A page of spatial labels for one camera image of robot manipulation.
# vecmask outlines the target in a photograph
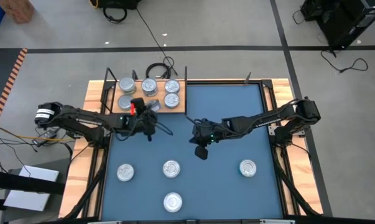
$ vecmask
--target metal can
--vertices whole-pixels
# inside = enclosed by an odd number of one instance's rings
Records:
[[[164,166],[162,166],[162,172],[168,178],[175,178],[180,173],[179,163],[176,161],[167,161]]]
[[[134,174],[134,169],[129,164],[122,164],[118,167],[117,176],[120,181],[126,182],[131,180]]]
[[[131,100],[133,99],[130,95],[123,95],[118,99],[118,106],[121,110],[128,111],[131,109]]]
[[[176,93],[168,93],[165,95],[164,103],[169,109],[174,109],[179,105],[180,98]]]
[[[123,78],[119,81],[119,88],[124,92],[124,94],[132,95],[136,92],[136,84],[133,78]]]
[[[167,93],[178,93],[180,90],[180,84],[177,80],[168,80],[165,83],[165,90]]]
[[[155,96],[158,93],[157,81],[153,78],[146,78],[142,82],[142,89],[145,96]]]
[[[243,160],[239,164],[239,171],[245,177],[253,177],[256,173],[256,165],[252,160]]]
[[[164,198],[164,207],[168,212],[177,212],[182,207],[182,197],[175,192],[167,194]]]

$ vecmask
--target red object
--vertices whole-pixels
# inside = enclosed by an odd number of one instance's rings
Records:
[[[135,113],[135,104],[131,103],[131,115]]]

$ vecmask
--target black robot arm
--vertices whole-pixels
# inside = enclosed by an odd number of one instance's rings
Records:
[[[200,159],[207,159],[207,145],[225,139],[239,139],[251,133],[255,128],[282,120],[289,122],[285,126],[275,129],[274,142],[278,145],[288,146],[292,143],[293,133],[317,123],[321,117],[315,102],[306,97],[304,100],[292,100],[280,108],[252,117],[224,118],[221,123],[208,121],[205,118],[201,120],[188,119],[194,123],[194,137],[190,142],[198,145],[195,154]]]
[[[145,134],[151,141],[158,123],[157,114],[144,104],[142,98],[133,99],[131,103],[136,108],[135,115],[99,114],[58,102],[44,103],[38,106],[34,121],[38,128],[63,128],[71,138],[80,135],[85,137],[90,144],[98,147],[105,146],[104,130],[115,133],[120,141],[136,133]]]

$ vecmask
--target grey concrete floor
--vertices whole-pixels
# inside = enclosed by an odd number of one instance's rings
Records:
[[[1,47],[30,49],[89,47],[153,47],[155,42],[136,11],[120,25],[110,24],[85,0],[31,0],[36,8],[29,24],[15,25],[5,17],[0,26]],[[316,23],[294,24],[292,13],[303,0],[276,0],[290,46],[324,45],[316,36]],[[139,10],[161,45],[274,45],[280,46],[270,0],[155,0],[143,1]],[[375,45],[375,23],[359,38]],[[289,78],[282,51],[167,52],[175,69],[190,78]],[[336,217],[375,219],[375,51],[345,51],[328,58],[340,68],[358,58],[367,72],[339,74],[320,52],[291,52],[303,95],[317,102],[322,120],[313,135],[331,208]],[[162,61],[160,52],[27,54],[0,119],[0,126],[17,134],[35,135],[37,105],[59,101],[81,107],[89,80],[103,78],[110,67],[118,78],[135,69],[143,77],[148,65]],[[61,146],[35,153],[17,146],[28,165],[63,159]],[[11,149],[0,146],[7,169],[20,168]],[[22,220],[39,222],[53,214]]]

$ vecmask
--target silver can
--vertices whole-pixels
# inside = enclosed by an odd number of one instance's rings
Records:
[[[168,212],[177,212],[182,207],[182,197],[175,192],[167,194],[164,198],[164,207]]]
[[[168,93],[164,98],[164,103],[169,109],[174,109],[179,105],[180,98],[176,93]]]
[[[162,172],[168,178],[175,178],[180,173],[180,165],[176,161],[167,161],[164,166],[162,166]]]
[[[142,89],[145,96],[155,96],[158,93],[157,81],[153,78],[146,78],[142,82]]]
[[[180,84],[177,80],[168,80],[165,83],[165,90],[167,93],[178,93],[180,90]]]
[[[118,167],[117,176],[122,182],[130,181],[134,176],[135,172],[133,166],[129,164],[122,164]]]
[[[245,177],[253,177],[256,173],[256,165],[252,160],[243,160],[239,164],[239,171]]]
[[[136,92],[136,84],[133,78],[123,78],[119,81],[119,88],[124,92],[126,95],[132,95]]]
[[[131,109],[132,96],[123,95],[118,99],[118,106],[121,110],[128,111]]]

